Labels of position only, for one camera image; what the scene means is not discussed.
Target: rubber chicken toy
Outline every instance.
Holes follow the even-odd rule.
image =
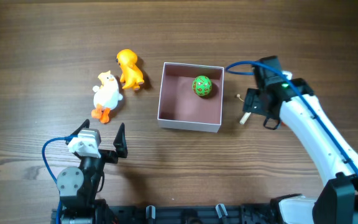
[[[135,52],[125,49],[117,54],[116,62],[121,67],[122,75],[119,79],[121,83],[125,83],[123,90],[132,88],[133,90],[140,89],[141,84],[144,83],[143,73],[136,66],[137,55]]]
[[[102,85],[93,87],[95,92],[93,104],[96,109],[92,111],[91,115],[92,118],[99,119],[101,123],[106,124],[110,120],[110,111],[117,106],[123,96],[119,93],[118,82],[110,71],[100,73],[98,79]]]

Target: white chicken toy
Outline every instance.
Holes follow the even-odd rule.
[[[106,124],[110,120],[110,111],[117,106],[123,96],[119,93],[118,82],[110,71],[100,73],[98,79],[102,85],[94,86],[92,89],[95,92],[93,97],[95,110],[92,110],[91,115],[92,118],[99,119],[101,123]]]

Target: ball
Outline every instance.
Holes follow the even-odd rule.
[[[208,95],[212,90],[212,82],[211,80],[204,76],[200,75],[193,81],[193,91],[198,96],[206,96]]]

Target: cardboard box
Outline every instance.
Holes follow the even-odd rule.
[[[211,93],[199,97],[192,89],[194,79],[207,76]],[[158,125],[194,131],[217,132],[222,124],[224,68],[165,62],[162,70]]]

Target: wooden table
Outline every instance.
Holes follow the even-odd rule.
[[[106,166],[97,196],[110,205],[234,205],[322,189],[288,128],[269,131],[256,115],[239,124],[242,102],[234,96],[255,87],[253,77],[226,74],[217,134],[159,128],[164,62],[226,66],[279,55],[358,152],[358,3],[0,4],[0,223],[49,222],[58,191],[41,147],[90,118],[92,86],[101,72],[121,74],[114,60],[125,48],[142,59],[150,86],[123,91],[109,124],[91,120],[103,149],[126,125],[128,158]],[[78,165],[62,142],[47,148],[47,158],[55,175]]]

